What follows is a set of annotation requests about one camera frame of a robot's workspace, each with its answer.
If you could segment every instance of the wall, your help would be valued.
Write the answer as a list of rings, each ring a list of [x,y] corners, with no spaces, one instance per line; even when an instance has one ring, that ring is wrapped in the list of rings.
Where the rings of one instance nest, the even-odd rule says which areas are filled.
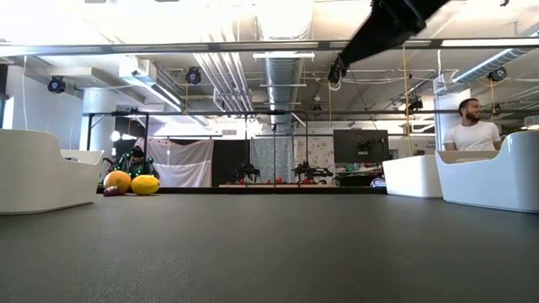
[[[6,94],[14,97],[13,128],[24,130],[23,68],[10,66]],[[26,117],[29,130],[48,131],[56,135],[60,148],[78,149],[83,101],[71,94],[49,93],[46,85],[24,79]]]

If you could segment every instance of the white curtain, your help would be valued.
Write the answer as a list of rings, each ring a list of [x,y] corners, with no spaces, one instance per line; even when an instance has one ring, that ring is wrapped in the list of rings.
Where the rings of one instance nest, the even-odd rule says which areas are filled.
[[[211,187],[212,140],[186,146],[149,141],[147,152],[162,187]]]

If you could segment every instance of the white t-shirt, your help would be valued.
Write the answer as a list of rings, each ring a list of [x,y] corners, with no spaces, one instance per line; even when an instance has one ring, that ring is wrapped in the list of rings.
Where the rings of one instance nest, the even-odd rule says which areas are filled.
[[[446,133],[444,144],[455,143],[458,151],[495,151],[499,140],[496,124],[479,121],[474,126],[455,126]]]

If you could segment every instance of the person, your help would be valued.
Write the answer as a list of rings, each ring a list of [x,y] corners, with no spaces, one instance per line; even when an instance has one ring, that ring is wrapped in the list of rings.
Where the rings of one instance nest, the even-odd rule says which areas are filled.
[[[131,152],[127,152],[114,165],[114,170],[129,173],[132,178],[139,175],[152,175],[159,178],[159,173],[153,167],[153,159],[144,161],[144,151],[140,146],[134,146]]]
[[[502,145],[498,126],[481,121],[481,104],[476,98],[467,98],[458,106],[462,121],[447,131],[446,151],[498,151]]]

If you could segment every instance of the rope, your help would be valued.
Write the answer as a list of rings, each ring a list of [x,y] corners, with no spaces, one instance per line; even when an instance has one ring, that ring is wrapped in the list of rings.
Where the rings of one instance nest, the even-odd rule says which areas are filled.
[[[330,83],[328,82],[328,99],[329,99],[329,125],[331,126],[332,122],[331,122],[331,85]]]
[[[408,72],[406,68],[406,51],[403,46],[404,95],[406,96],[406,135],[408,136],[408,152],[412,156],[412,137],[410,136],[410,113],[408,97]]]
[[[187,109],[189,108],[189,86],[185,87],[185,110],[184,114],[187,114]]]
[[[492,79],[490,80],[490,97],[492,98],[492,114],[490,115],[490,119],[494,122],[494,116],[496,115],[496,107],[494,106],[494,85],[492,82]]]
[[[497,87],[497,86],[500,85],[501,83],[505,82],[505,80],[507,80],[507,78],[504,79],[504,80],[502,80],[502,81],[500,81],[500,82],[498,82],[498,83],[496,83],[496,84],[494,84],[494,82],[492,81],[492,79],[489,79],[490,83],[489,83],[489,84],[485,84],[485,83],[481,82],[481,81],[478,79],[479,84],[481,84],[481,85],[483,85],[483,86],[485,86],[485,87],[489,87],[489,88],[490,88],[490,98],[492,99],[492,102],[491,102],[491,104],[492,104],[492,106],[491,106],[491,108],[492,108],[492,114],[491,114],[491,116],[490,116],[490,119],[491,119],[492,121],[494,121],[494,116],[496,115],[495,98],[494,98],[494,87]]]

